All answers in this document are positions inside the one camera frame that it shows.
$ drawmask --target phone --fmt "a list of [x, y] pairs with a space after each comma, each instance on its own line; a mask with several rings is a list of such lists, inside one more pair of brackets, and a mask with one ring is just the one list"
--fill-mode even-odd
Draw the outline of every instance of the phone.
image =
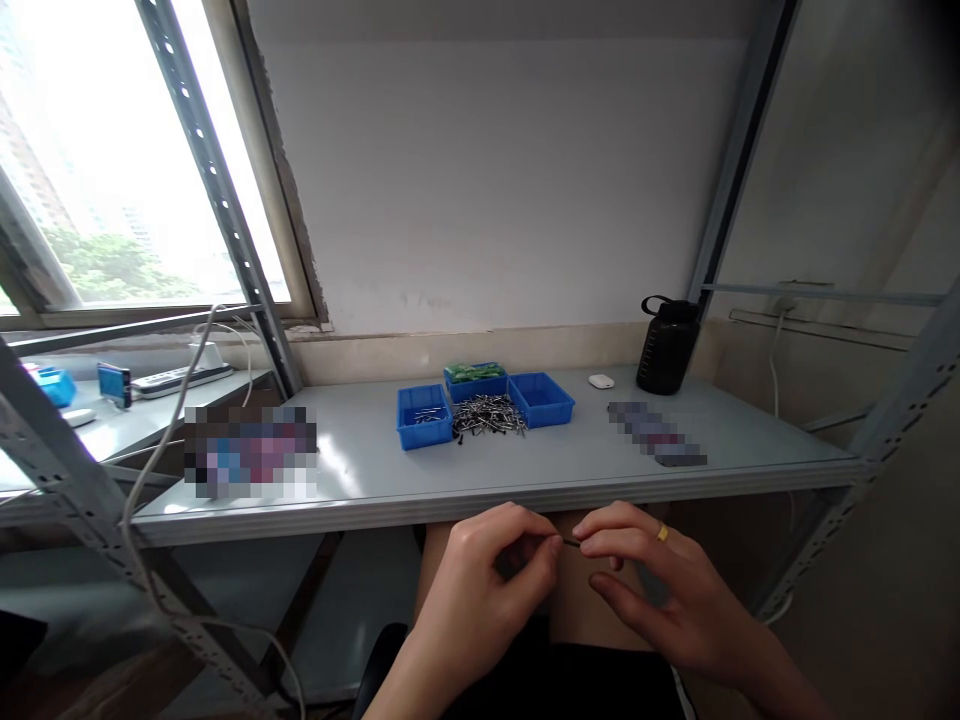
[[133, 405], [133, 391], [130, 389], [130, 370], [118, 368], [107, 363], [97, 363], [97, 380], [100, 381], [100, 395], [113, 402], [121, 410]]

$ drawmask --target shelf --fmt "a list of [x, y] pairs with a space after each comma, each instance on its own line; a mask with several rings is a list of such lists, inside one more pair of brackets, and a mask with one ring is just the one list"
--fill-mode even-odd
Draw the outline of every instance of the shelf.
[[[275, 628], [322, 539], [212, 543], [174, 551], [174, 557], [218, 615]], [[0, 557], [0, 607], [50, 624], [30, 659], [34, 671], [47, 675], [74, 666], [105, 668], [173, 636], [146, 596], [85, 547]], [[249, 633], [239, 639], [254, 657], [263, 655], [265, 639]], [[211, 679], [234, 696], [222, 680]]]
[[[603, 372], [612, 390], [587, 382]], [[466, 517], [506, 500], [546, 512], [615, 499], [654, 502], [855, 484], [863, 463], [832, 445], [693, 378], [672, 397], [634, 384], [635, 368], [550, 373], [576, 400], [569, 425], [516, 436], [467, 436], [404, 453], [396, 394], [425, 381], [311, 387], [287, 405], [317, 413], [318, 468], [282, 497], [198, 499], [179, 482], [134, 518], [155, 545], [389, 527]], [[607, 404], [647, 402], [708, 456], [664, 467], [610, 422]]]
[[[269, 370], [254, 370], [254, 383], [269, 374]], [[246, 388], [248, 382], [247, 371], [238, 370], [225, 378], [190, 388], [184, 407], [217, 405]], [[77, 389], [77, 400], [70, 408], [91, 408], [97, 413], [96, 420], [77, 428], [77, 436], [97, 462], [157, 442], [170, 424], [177, 403], [177, 396], [173, 394], [155, 400], [137, 400], [129, 410], [118, 410], [109, 400], [100, 397], [96, 381], [79, 382]], [[178, 424], [182, 421], [181, 412]]]
[[[356, 695], [380, 631], [409, 626], [420, 575], [420, 552], [409, 527], [347, 533], [300, 631], [292, 660], [308, 703]], [[289, 673], [284, 685], [296, 697]], [[286, 707], [274, 695], [275, 707]], [[160, 715], [160, 720], [239, 713], [240, 699], [205, 670]]]
[[[254, 370], [254, 383], [269, 374], [269, 370]], [[228, 377], [190, 388], [184, 407], [218, 405], [246, 392], [248, 382], [246, 370], [238, 370]], [[170, 422], [176, 398], [176, 395], [167, 395], [155, 400], [138, 400], [129, 410], [118, 410], [100, 397], [96, 381], [87, 380], [77, 383], [77, 397], [70, 409], [91, 408], [97, 413], [96, 420], [77, 428], [76, 432], [94, 460], [103, 462], [156, 443]], [[0, 450], [0, 501], [33, 487], [17, 464]], [[7, 503], [0, 507], [0, 527], [57, 522], [59, 515], [50, 507], [49, 500], [50, 496], [29, 495]]]

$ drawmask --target black water bottle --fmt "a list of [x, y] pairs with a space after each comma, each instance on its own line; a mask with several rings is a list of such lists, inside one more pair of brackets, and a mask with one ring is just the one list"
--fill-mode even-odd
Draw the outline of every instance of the black water bottle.
[[[657, 312], [647, 307], [654, 298], [663, 301]], [[671, 300], [663, 295], [651, 295], [640, 307], [654, 317], [643, 343], [637, 387], [655, 395], [673, 395], [683, 384], [700, 334], [698, 308], [686, 300]]]

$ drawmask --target window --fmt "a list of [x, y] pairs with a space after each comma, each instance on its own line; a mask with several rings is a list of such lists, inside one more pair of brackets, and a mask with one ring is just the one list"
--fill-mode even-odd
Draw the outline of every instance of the window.
[[[292, 232], [277, 237], [267, 220], [203, 3], [174, 8], [274, 300], [297, 291], [296, 314], [315, 315], [302, 263], [281, 264]], [[8, 291], [40, 298], [31, 315], [44, 325], [243, 302], [133, 0], [0, 0], [0, 168], [19, 226], [4, 227], [0, 262], [29, 268], [17, 280], [32, 289]], [[0, 315], [15, 314], [4, 294]]]

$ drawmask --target blue storage box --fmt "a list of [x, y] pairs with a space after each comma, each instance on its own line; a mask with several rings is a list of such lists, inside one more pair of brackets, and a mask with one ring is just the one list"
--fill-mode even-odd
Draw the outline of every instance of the blue storage box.
[[[417, 414], [430, 408], [440, 420], [417, 424]], [[397, 432], [404, 450], [439, 445], [453, 440], [453, 412], [443, 385], [421, 385], [397, 390]]]
[[[484, 365], [495, 365], [496, 363], [480, 363], [473, 367], [483, 367]], [[507, 392], [507, 376], [504, 374], [498, 378], [487, 378], [486, 380], [474, 380], [473, 382], [454, 383], [450, 382], [450, 373], [443, 369], [443, 378], [447, 381], [447, 392], [450, 393], [450, 399], [454, 403], [462, 403], [465, 400], [472, 400], [477, 395], [505, 395]]]
[[528, 428], [568, 423], [576, 404], [546, 373], [511, 375], [510, 399]]
[[70, 373], [55, 367], [45, 367], [40, 368], [33, 377], [56, 407], [70, 407], [77, 395], [77, 386], [73, 384]]

